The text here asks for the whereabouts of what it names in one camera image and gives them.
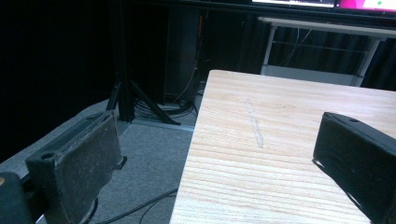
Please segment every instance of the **black cable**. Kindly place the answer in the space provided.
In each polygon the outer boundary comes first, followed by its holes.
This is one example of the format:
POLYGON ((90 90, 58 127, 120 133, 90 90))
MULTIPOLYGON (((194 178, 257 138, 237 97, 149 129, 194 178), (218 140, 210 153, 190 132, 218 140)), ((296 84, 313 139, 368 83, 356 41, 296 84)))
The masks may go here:
POLYGON ((90 215, 87 217, 87 219, 82 224, 90 223, 90 221, 93 218, 93 216, 95 216, 96 210, 98 209, 98 204, 99 204, 99 200, 98 200, 98 198, 96 198, 95 202, 93 204, 93 209, 92 209, 90 215))
POLYGON ((160 196, 158 196, 158 197, 156 197, 154 199, 151 199, 150 201, 148 201, 146 203, 140 204, 139 206, 129 210, 128 212, 122 213, 122 214, 120 214, 120 215, 118 215, 116 217, 113 217, 113 218, 111 218, 111 219, 109 219, 107 221, 99 222, 97 224, 108 224, 108 223, 112 223, 114 221, 117 221, 117 220, 119 220, 119 219, 121 219, 123 217, 127 217, 127 216, 131 215, 132 213, 134 213, 136 211, 139 211, 140 209, 146 207, 147 205, 149 205, 151 203, 155 203, 155 202, 157 202, 157 201, 159 201, 159 200, 161 200, 163 198, 166 198, 168 195, 173 194, 175 192, 177 192, 177 189, 172 189, 172 190, 170 190, 170 191, 168 191, 168 192, 166 192, 166 193, 164 193, 164 194, 162 194, 162 195, 160 195, 160 196))
MULTIPOLYGON (((168 195, 168 196, 166 196, 165 198, 175 198, 175 197, 176 197, 176 195, 168 195)), ((157 202, 155 202, 154 204, 152 204, 152 205, 148 208, 148 210, 146 210, 146 212, 143 213, 142 217, 141 217, 140 220, 139 220, 139 224, 142 224, 143 218, 146 216, 146 214, 148 213, 148 211, 149 211, 152 207, 154 207, 155 204, 157 204, 157 203, 160 202, 160 201, 161 201, 161 200, 158 200, 157 202)))

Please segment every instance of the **floor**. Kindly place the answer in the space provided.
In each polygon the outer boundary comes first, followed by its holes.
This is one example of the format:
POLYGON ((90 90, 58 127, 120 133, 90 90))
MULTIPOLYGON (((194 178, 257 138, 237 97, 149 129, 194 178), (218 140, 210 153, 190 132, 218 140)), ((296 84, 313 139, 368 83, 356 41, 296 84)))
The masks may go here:
MULTIPOLYGON (((199 107, 201 99, 197 98, 199 107)), ((14 172, 20 177, 26 175, 24 160, 29 155, 77 121, 105 109, 106 101, 86 108, 36 143, 1 163, 0 172, 14 172)), ((178 187, 196 115, 191 111, 175 120, 181 122, 182 126, 169 128, 141 117, 130 124, 119 122, 122 132, 121 152, 128 157, 128 161, 122 170, 113 173, 111 181, 100 192, 98 207, 90 223, 102 223, 178 187)), ((166 197, 150 209, 147 206, 111 223, 169 223, 174 202, 175 197, 166 197)))

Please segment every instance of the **metal rod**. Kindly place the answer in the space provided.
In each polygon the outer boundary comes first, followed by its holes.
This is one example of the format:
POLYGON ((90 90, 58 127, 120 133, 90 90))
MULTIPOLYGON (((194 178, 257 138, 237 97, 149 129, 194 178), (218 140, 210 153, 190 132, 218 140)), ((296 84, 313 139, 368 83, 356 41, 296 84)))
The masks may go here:
POLYGON ((271 48, 274 42, 274 35, 276 28, 277 28, 276 26, 271 26, 271 33, 270 36, 268 37, 267 50, 265 51, 264 61, 262 63, 262 75, 264 76, 268 67, 268 60, 270 59, 271 48))

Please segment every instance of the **wood grain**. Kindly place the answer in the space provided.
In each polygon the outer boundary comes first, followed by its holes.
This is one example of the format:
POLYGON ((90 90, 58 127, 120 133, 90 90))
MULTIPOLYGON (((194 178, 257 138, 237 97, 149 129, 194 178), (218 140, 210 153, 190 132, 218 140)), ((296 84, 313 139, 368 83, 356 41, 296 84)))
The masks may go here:
POLYGON ((212 71, 171 223, 370 223, 311 161, 325 111, 396 137, 396 92, 212 71))

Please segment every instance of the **metal stand leg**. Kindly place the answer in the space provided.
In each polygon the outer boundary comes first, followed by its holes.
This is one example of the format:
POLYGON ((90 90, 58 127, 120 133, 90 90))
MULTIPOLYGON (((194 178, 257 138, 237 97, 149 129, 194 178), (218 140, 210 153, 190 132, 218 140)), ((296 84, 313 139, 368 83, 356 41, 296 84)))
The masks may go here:
POLYGON ((266 75, 268 60, 270 59, 270 53, 271 53, 272 43, 274 41, 276 28, 277 28, 276 26, 271 26, 271 33, 270 36, 268 37, 267 50, 265 51, 264 61, 262 63, 262 75, 264 76, 266 75))
POLYGON ((361 85, 380 41, 381 41, 380 39, 375 37, 370 38, 368 52, 365 53, 364 58, 361 61, 361 66, 359 67, 358 74, 354 76, 350 81, 350 86, 359 87, 361 85))

